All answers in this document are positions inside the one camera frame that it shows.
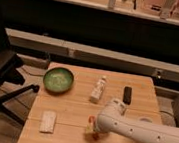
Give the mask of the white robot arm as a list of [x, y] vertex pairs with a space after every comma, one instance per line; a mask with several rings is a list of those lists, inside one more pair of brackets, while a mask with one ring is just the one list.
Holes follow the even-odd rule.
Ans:
[[179, 128], [124, 116], [127, 107], [118, 98], [106, 103], [96, 117], [95, 131], [115, 132], [141, 143], [179, 143]]

